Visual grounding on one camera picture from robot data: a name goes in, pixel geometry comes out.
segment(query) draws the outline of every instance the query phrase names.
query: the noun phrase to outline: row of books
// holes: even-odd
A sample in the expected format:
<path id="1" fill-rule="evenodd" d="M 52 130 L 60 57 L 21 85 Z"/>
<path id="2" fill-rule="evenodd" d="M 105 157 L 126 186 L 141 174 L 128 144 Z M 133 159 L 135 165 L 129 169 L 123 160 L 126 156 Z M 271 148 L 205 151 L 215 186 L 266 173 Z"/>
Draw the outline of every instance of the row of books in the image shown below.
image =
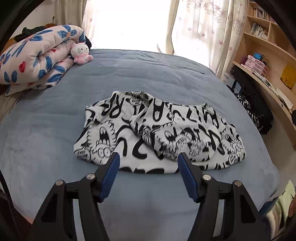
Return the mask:
<path id="1" fill-rule="evenodd" d="M 261 26 L 259 26 L 257 23 L 253 23 L 250 34 L 267 40 L 267 34 L 265 33 L 265 30 Z"/>
<path id="2" fill-rule="evenodd" d="M 262 18 L 275 23 L 272 17 L 267 12 L 265 12 L 262 8 L 258 8 L 258 7 L 254 8 L 254 17 Z"/>

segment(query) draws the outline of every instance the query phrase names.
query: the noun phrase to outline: floor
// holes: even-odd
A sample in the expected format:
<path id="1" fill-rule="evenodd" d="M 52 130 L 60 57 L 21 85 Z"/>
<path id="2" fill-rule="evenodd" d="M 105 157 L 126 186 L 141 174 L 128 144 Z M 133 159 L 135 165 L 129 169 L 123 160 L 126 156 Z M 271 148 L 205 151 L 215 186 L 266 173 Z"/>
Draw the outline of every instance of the floor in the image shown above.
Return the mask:
<path id="1" fill-rule="evenodd" d="M 273 164 L 279 170 L 280 185 L 275 193 L 278 196 L 289 180 L 296 186 L 296 151 L 275 115 L 271 130 L 267 135 L 262 135 L 262 138 Z"/>

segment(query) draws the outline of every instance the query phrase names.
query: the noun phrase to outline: floral comforter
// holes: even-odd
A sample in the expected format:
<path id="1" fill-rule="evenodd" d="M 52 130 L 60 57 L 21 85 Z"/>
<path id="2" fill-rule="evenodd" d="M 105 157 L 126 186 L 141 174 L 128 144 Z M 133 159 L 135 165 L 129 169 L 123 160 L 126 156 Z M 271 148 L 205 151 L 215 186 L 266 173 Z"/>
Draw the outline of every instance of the floral comforter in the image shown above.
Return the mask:
<path id="1" fill-rule="evenodd" d="M 55 86 L 74 64 L 71 45 L 85 42 L 74 25 L 54 26 L 12 45 L 0 56 L 0 84 L 6 95 L 26 89 Z"/>

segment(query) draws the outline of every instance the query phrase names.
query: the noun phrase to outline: metal pin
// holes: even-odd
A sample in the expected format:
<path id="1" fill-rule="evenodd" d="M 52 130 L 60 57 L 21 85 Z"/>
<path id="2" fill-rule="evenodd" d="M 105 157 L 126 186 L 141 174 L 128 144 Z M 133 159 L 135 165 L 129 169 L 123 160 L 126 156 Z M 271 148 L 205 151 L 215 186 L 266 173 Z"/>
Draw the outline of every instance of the metal pin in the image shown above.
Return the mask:
<path id="1" fill-rule="evenodd" d="M 61 186 L 63 183 L 64 183 L 63 180 L 57 180 L 57 181 L 56 181 L 56 185 L 57 185 L 57 186 Z"/>
<path id="2" fill-rule="evenodd" d="M 212 177 L 210 175 L 208 175 L 208 174 L 203 175 L 202 178 L 207 180 L 207 181 L 212 179 Z"/>
<path id="3" fill-rule="evenodd" d="M 239 181 L 239 180 L 235 180 L 235 181 L 234 181 L 234 184 L 235 184 L 236 186 L 238 186 L 238 187 L 242 186 L 242 182 Z"/>
<path id="4" fill-rule="evenodd" d="M 86 178 L 87 178 L 88 180 L 92 180 L 92 179 L 95 178 L 95 174 L 90 173 L 90 174 L 88 174 L 88 175 L 86 176 Z"/>

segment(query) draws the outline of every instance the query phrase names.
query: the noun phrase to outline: hand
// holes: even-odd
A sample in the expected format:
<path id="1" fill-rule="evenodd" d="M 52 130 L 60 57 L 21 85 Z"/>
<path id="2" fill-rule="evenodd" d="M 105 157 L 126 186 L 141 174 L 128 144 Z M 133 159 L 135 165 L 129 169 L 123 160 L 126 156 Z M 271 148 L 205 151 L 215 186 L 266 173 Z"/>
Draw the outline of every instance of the hand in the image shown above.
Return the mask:
<path id="1" fill-rule="evenodd" d="M 294 197 L 294 199 L 290 203 L 288 216 L 291 218 L 295 213 L 296 213 L 296 196 Z"/>

